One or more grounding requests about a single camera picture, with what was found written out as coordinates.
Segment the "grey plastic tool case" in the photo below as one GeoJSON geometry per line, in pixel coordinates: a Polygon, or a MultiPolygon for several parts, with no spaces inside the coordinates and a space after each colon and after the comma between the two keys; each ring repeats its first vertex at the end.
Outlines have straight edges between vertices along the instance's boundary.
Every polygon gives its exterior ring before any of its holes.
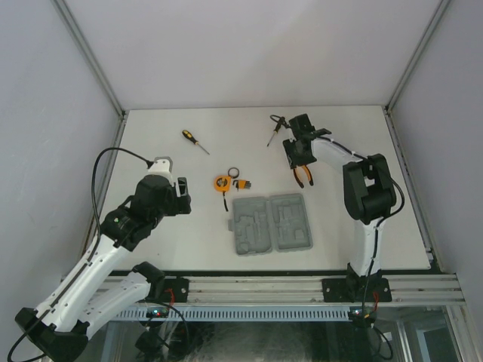
{"type": "Polygon", "coordinates": [[[234,234],[239,256],[313,247],[305,200],[300,193],[234,199],[229,230],[234,234]]]}

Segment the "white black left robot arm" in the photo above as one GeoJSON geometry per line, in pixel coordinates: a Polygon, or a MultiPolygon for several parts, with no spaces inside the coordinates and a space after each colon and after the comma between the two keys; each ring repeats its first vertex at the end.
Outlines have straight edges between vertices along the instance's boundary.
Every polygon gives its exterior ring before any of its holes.
{"type": "Polygon", "coordinates": [[[188,214],[191,197],[186,178],[175,183],[162,175],[146,175],[135,193],[109,212],[100,237],[62,281],[35,308],[22,308],[15,321],[28,339],[52,361],[74,361],[92,336],[135,302],[159,302],[165,274],[149,262],[100,296],[95,293],[114,268],[147,239],[163,218],[188,214]]]}

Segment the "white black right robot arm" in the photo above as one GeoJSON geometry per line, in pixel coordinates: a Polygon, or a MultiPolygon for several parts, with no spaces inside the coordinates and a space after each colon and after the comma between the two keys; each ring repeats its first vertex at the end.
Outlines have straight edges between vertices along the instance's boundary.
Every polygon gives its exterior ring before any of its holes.
{"type": "Polygon", "coordinates": [[[308,165],[322,160],[339,172],[343,181],[343,202],[355,222],[355,251],[346,273],[346,290],[357,301],[367,299],[381,279],[380,246],[386,221],[405,205],[404,192],[391,177],[381,154],[360,155],[321,130],[301,134],[282,142],[295,177],[303,168],[313,184],[308,165]]]}

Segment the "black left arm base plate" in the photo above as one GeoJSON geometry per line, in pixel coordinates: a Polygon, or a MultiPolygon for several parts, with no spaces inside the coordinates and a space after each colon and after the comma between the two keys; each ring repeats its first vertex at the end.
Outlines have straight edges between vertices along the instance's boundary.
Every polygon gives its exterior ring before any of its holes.
{"type": "Polygon", "coordinates": [[[187,278],[165,278],[163,282],[151,287],[146,302],[174,304],[185,303],[189,295],[189,280],[187,278]]]}

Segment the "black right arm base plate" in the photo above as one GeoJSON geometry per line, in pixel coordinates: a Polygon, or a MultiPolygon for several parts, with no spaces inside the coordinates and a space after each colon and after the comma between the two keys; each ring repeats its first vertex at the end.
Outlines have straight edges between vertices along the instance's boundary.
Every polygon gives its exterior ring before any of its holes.
{"type": "Polygon", "coordinates": [[[386,278],[351,288],[345,278],[325,278],[321,281],[325,302],[391,302],[392,293],[386,278]]]}

